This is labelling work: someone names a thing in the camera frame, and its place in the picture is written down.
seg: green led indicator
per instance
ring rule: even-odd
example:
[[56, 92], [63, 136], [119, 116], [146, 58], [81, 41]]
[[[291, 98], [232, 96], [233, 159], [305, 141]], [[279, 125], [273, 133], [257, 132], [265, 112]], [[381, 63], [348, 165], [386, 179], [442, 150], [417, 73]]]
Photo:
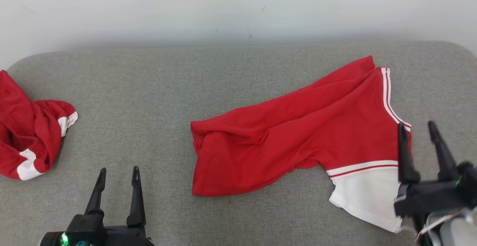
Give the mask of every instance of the green led indicator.
[[63, 233], [63, 236], [61, 236], [61, 242], [63, 243], [63, 246], [70, 245], [70, 242], [68, 241], [68, 236], [65, 233]]

